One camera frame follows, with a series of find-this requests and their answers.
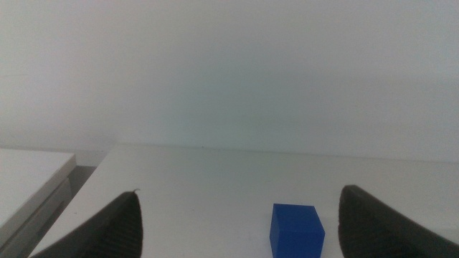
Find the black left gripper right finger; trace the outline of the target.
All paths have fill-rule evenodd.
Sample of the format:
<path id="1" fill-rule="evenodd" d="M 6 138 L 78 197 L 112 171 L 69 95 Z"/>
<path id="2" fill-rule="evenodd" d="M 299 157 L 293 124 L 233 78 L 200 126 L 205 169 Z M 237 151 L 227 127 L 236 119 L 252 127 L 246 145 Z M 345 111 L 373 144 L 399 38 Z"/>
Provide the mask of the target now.
<path id="1" fill-rule="evenodd" d="M 339 244 L 345 257 L 458 258 L 458 245 L 419 225 L 356 185 L 339 199 Z"/>

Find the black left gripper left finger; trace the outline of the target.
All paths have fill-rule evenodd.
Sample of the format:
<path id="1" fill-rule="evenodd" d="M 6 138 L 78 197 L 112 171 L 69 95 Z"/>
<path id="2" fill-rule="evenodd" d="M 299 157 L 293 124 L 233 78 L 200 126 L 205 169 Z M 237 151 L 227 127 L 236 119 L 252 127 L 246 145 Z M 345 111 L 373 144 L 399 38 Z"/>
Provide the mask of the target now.
<path id="1" fill-rule="evenodd" d="M 142 250 L 140 201 L 126 191 L 33 258 L 140 258 Z"/>

